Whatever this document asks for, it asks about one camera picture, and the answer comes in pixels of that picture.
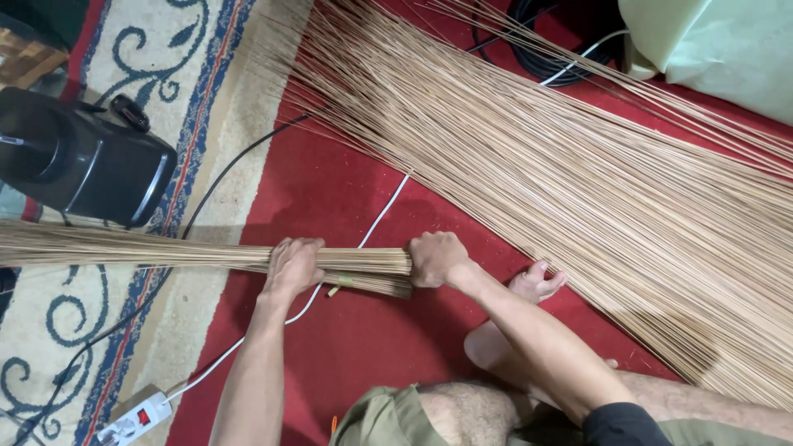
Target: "dried stick bundle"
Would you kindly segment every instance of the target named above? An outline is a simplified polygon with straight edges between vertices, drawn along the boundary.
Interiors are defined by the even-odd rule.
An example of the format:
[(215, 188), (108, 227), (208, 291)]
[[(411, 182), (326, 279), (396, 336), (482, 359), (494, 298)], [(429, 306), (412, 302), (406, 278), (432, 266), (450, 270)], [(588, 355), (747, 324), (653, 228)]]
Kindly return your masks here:
[(780, 162), (789, 142), (618, 79), (749, 160), (706, 150), (488, 65), (364, 0), (315, 2), (301, 51), (292, 68), (303, 88), (289, 100), (350, 146), (567, 271), (689, 382), (793, 410), (793, 188), (766, 173), (793, 172)]
[[(3, 267), (122, 263), (267, 272), (271, 251), (271, 247), (206, 244), (119, 229), (0, 220)], [(411, 260), (403, 249), (322, 248), (316, 263), (326, 270), (326, 283), (410, 297)]]

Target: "man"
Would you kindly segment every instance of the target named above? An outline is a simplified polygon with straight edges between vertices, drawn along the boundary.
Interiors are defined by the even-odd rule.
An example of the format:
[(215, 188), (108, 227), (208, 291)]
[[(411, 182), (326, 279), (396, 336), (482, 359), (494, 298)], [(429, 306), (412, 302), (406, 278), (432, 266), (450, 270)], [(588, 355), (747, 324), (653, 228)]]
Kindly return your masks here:
[[(270, 274), (220, 400), (210, 444), (278, 444), (286, 313), (297, 294), (322, 279), (315, 255), (323, 246), (322, 240), (286, 239), (274, 249)], [(519, 392), (473, 383), (404, 390), (377, 387), (341, 421), (331, 438), (333, 446), (532, 444), (527, 440), (538, 438), (542, 429), (531, 429), (544, 424), (539, 402), (561, 409), (580, 427), (575, 432), (539, 434), (553, 444), (793, 444), (789, 413), (612, 370), (535, 305), (566, 280), (564, 273), (545, 280), (544, 262), (507, 288), (468, 258), (453, 233), (424, 233), (411, 241), (410, 254), (416, 286), (452, 286), (488, 313), (490, 321), (466, 338), (465, 351), (477, 366)]]

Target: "power strip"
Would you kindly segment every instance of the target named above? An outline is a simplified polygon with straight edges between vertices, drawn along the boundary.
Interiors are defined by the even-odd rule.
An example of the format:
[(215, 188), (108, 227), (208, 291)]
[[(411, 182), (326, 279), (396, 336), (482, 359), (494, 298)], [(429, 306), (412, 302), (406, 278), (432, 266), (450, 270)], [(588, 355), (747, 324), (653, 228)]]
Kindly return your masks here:
[(97, 434), (101, 446), (127, 446), (174, 411), (163, 392), (157, 392)]

